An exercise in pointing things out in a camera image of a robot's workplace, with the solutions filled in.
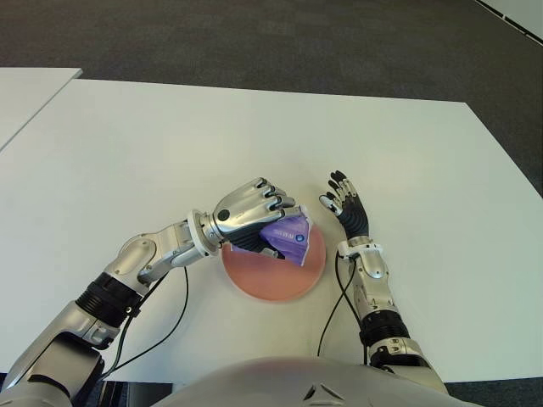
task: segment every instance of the wire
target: wire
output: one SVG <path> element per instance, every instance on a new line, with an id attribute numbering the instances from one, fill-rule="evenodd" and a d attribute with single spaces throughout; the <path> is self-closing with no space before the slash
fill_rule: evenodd
<path id="1" fill-rule="evenodd" d="M 328 317 L 328 320 L 326 321 L 326 324 L 325 324 L 324 328 L 322 329 L 321 339 L 319 340 L 319 347 L 318 347 L 318 350 L 316 351 L 317 356 L 321 355 L 322 340 L 324 339 L 324 335 L 326 334 L 328 326 L 330 325 L 330 321 L 332 320 L 333 315 L 336 312 L 336 309 L 338 308 L 339 303 L 341 302 L 341 299 L 343 297 L 348 298 L 347 293 L 345 291 L 349 288 L 350 284 L 353 281 L 353 278 L 355 277 L 355 269 L 353 268 L 351 273 L 350 273 L 350 278 L 349 278 L 349 281 L 347 282 L 347 285 L 345 287 L 343 287 L 343 284 L 341 283 L 341 280 L 339 279 L 338 260 L 339 260 L 339 252 L 336 252 L 336 259 L 335 259 L 335 262 L 334 262 L 334 268 L 335 268 L 335 271 L 336 271 L 336 278 L 338 279 L 339 287 L 341 288 L 341 294 L 339 295 L 339 298 L 336 301 L 336 304 L 333 306 L 332 312 L 330 313 L 330 316 Z M 358 318 L 358 314 L 356 313 L 354 307 L 351 308 L 351 310 L 354 312 L 354 315 L 355 315 L 355 318 L 356 318 L 356 323 L 358 324 L 358 326 L 360 326 L 361 325 L 360 319 Z"/>
<path id="2" fill-rule="evenodd" d="M 144 356 L 146 353 L 150 352 L 151 350 L 153 350 L 154 348 L 156 348 L 157 346 L 161 345 L 166 339 L 168 339 L 168 337 L 171 336 L 171 334 L 177 329 L 177 327 L 179 326 L 179 324 L 181 323 L 181 320 L 183 319 L 183 316 L 185 315 L 185 311 L 187 311 L 187 304 L 188 304 L 188 272 L 187 272 L 187 267 L 183 267 L 183 269 L 185 270 L 185 304 L 183 305 L 183 309 L 181 311 L 181 314 L 179 315 L 179 318 L 177 319 L 177 322 L 176 324 L 173 326 L 173 328 L 171 328 L 171 331 L 168 332 L 168 334 L 163 337 L 162 339 L 160 339 L 157 343 L 155 343 L 153 346 L 145 349 L 144 351 L 140 352 L 139 354 L 137 354 L 136 356 L 133 356 L 131 357 L 129 360 L 127 360 L 126 362 L 123 362 L 121 363 L 120 365 L 116 366 L 113 371 L 118 371 L 121 367 L 123 366 L 126 366 L 128 365 L 129 363 L 133 362 L 134 360 L 136 360 L 137 358 L 140 358 L 141 356 Z"/>
<path id="3" fill-rule="evenodd" d="M 341 288 L 342 296 L 345 297 L 345 300 L 347 301 L 347 304 L 349 305 L 350 310 L 352 311 L 353 315 L 356 318 L 356 322 L 358 323 L 358 327 L 360 328 L 360 330 L 362 332 L 363 327 L 362 327 L 362 321 L 360 319 L 360 316 L 358 316 L 358 313 L 356 312 L 355 307 L 353 306 L 353 303 L 351 303 L 349 296 L 345 292 L 347 290 L 347 287 L 345 287 L 345 288 L 343 287 L 341 279 L 339 278 L 338 263 L 337 263 L 338 256 L 339 255 L 336 253 L 336 279 L 338 280 L 339 287 Z M 361 339 L 361 342 L 362 342 L 363 355 L 364 355 L 364 365 L 367 365 L 367 346 L 366 346 L 366 344 L 364 343 L 364 341 L 362 339 Z"/>
<path id="4" fill-rule="evenodd" d="M 179 318 L 177 319 L 177 322 L 176 322 L 176 324 L 173 326 L 173 328 L 171 329 L 171 331 L 170 331 L 165 337 L 163 337 L 161 340 L 159 340 L 156 344 L 154 344 L 153 346 L 151 346 L 150 348 L 145 349 L 145 350 L 142 351 L 141 353 L 137 354 L 136 356 L 130 358 L 130 359 L 127 360 L 126 362 L 123 362 L 122 364 L 119 365 L 120 355 L 122 354 L 122 347 L 123 347 L 124 342 L 125 342 L 126 332 L 128 331 L 128 327 L 130 326 L 130 324 L 132 323 L 132 320 L 134 319 L 133 316 L 128 317 L 128 319 L 126 320 L 125 325 L 124 325 L 123 328 L 122 328 L 122 333 L 120 334 L 119 344 L 117 345 L 117 353 L 116 353 L 116 355 L 115 355 L 115 360 L 114 360 L 114 362 L 113 362 L 113 365 L 109 368 L 108 371 L 106 371 L 102 376 L 100 376 L 100 380 L 105 379 L 106 377 L 108 377 L 108 376 L 109 376 L 111 373 L 113 373 L 114 371 L 118 371 L 121 367 L 128 365 L 129 363 L 131 363 L 132 361 L 136 360 L 136 359 L 139 358 L 140 356 L 145 355 L 147 352 L 150 352 L 151 350 L 153 350 L 153 349 L 156 348 L 157 346 L 161 345 L 161 344 L 162 344 L 168 337 L 170 337 L 170 335 L 177 329 L 177 327 L 179 326 L 179 324 L 180 324 L 180 322 L 181 322 L 182 317 L 185 315 L 185 311 L 186 311 L 186 309 L 187 309 L 187 303 L 188 303 L 188 273 L 187 273 L 187 267 L 183 267 L 183 269 L 185 270 L 185 282 L 186 282 L 186 289 L 185 289 L 185 304 L 183 305 L 183 310 L 182 310 L 182 312 L 181 312 L 181 315 L 180 315 Z M 157 287 L 158 287 L 158 286 L 160 285 L 160 283 L 165 279 L 166 276 L 161 277 L 161 278 L 156 282 L 156 284 L 154 284 L 154 286 L 149 290 L 149 292 L 145 295 L 145 297 L 143 297 L 142 302 L 139 304 L 139 307 L 140 307 L 140 308 L 141 308 L 142 305 L 145 303 L 145 301 L 147 301 L 147 299 L 151 296 L 151 294 L 154 292 L 154 290 L 157 289 Z"/>
<path id="5" fill-rule="evenodd" d="M 336 280 L 338 280 L 338 285 L 339 285 L 339 288 L 341 288 L 341 296 L 345 298 L 345 301 L 347 301 L 347 304 L 349 305 L 349 308 L 351 310 L 351 312 L 353 313 L 353 315 L 355 316 L 355 319 L 356 319 L 356 324 L 358 325 L 359 328 L 362 329 L 362 323 L 360 321 L 360 317 L 358 316 L 358 313 L 356 312 L 356 309 L 355 309 L 355 306 L 353 305 L 353 303 L 350 301 L 350 298 L 349 296 L 347 295 L 347 287 L 343 287 L 343 283 L 341 282 L 341 278 L 339 277 L 339 270 L 338 270 L 338 257 L 339 257 L 339 254 L 336 253 L 336 265 L 335 265 L 335 270 L 336 270 Z M 350 265 L 353 265 L 353 271 L 352 271 L 352 275 L 354 276 L 355 275 L 355 268 L 356 268 L 356 263 L 352 263 L 352 259 L 349 259 L 349 262 L 350 262 Z"/>

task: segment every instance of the round plate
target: round plate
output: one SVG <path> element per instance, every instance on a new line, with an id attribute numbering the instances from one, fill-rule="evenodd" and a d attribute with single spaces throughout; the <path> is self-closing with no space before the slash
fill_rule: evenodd
<path id="1" fill-rule="evenodd" d="M 310 231 L 309 252 L 302 266 L 262 254 L 222 249 L 222 263 L 232 282 L 242 291 L 267 301 L 288 301 L 301 297 L 316 284 L 324 270 L 326 246 L 318 227 Z"/>

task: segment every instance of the white table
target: white table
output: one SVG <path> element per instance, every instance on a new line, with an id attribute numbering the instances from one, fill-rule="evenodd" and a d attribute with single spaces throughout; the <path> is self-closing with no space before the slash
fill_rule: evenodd
<path id="1" fill-rule="evenodd" d="M 111 378 L 191 382 L 240 360 L 314 354 L 339 293 L 342 234 L 317 200 L 336 169 L 361 192 L 401 313 L 445 381 L 543 374 L 543 203 L 466 104 L 83 80 L 0 155 L 0 370 L 127 238 L 211 210 L 254 176 L 322 228 L 320 283 L 269 304 L 237 290 L 219 258 L 202 260 L 181 328 Z M 182 271 L 167 281 L 132 324 L 125 357 L 176 320 Z M 323 352 L 360 361 L 345 305 Z"/>
<path id="2" fill-rule="evenodd" d="M 76 68 L 0 68 L 0 151 L 71 79 Z"/>

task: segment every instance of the silver robotic hand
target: silver robotic hand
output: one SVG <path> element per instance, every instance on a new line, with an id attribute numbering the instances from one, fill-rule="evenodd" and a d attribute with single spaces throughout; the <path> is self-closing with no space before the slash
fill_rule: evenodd
<path id="1" fill-rule="evenodd" d="M 300 209 L 285 191 L 264 178 L 256 178 L 226 195 L 213 214 L 205 216 L 211 225 L 206 237 L 215 243 L 225 240 L 239 248 L 272 257 L 283 256 L 259 236 L 262 228 L 284 217 L 299 216 Z"/>
<path id="2" fill-rule="evenodd" d="M 369 222 L 361 199 L 341 171 L 331 175 L 328 192 L 319 198 L 338 218 L 347 240 L 339 243 L 341 259 L 355 262 L 355 307 L 361 321 L 360 339 L 370 365 L 446 393 L 417 342 L 411 339 L 389 288 L 389 268 L 383 247 L 369 237 Z"/>
<path id="3" fill-rule="evenodd" d="M 298 215 L 295 201 L 264 178 L 226 195 L 210 213 L 193 210 L 184 221 L 128 240 L 116 259 L 75 301 L 69 302 L 16 360 L 0 404 L 78 405 L 104 369 L 105 349 L 128 317 L 139 314 L 150 285 L 171 269 L 217 253 L 231 241 L 240 248 L 278 256 L 259 231 Z"/>

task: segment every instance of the metal arm segment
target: metal arm segment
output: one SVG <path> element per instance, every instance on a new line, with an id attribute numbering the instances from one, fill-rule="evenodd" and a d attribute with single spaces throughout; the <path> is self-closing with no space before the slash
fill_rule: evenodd
<path id="1" fill-rule="evenodd" d="M 339 256 L 354 259 L 355 306 L 361 319 L 361 340 L 370 365 L 394 372 L 447 393 L 445 385 L 411 339 L 389 288 L 389 268 L 381 245 L 368 236 L 352 237 L 338 245 Z"/>
<path id="2" fill-rule="evenodd" d="M 55 398 L 66 397 L 68 404 L 84 402 L 104 368 L 97 349 L 109 346 L 127 316 L 139 314 L 152 282 L 173 268 L 215 255 L 226 240 L 273 254 L 258 232 L 275 220 L 299 215 L 294 206 L 284 191 L 256 178 L 226 195 L 210 214 L 193 210 L 182 222 L 130 239 L 15 361 L 3 384 L 9 392 L 0 394 L 0 405 L 43 400 L 44 386 Z"/>

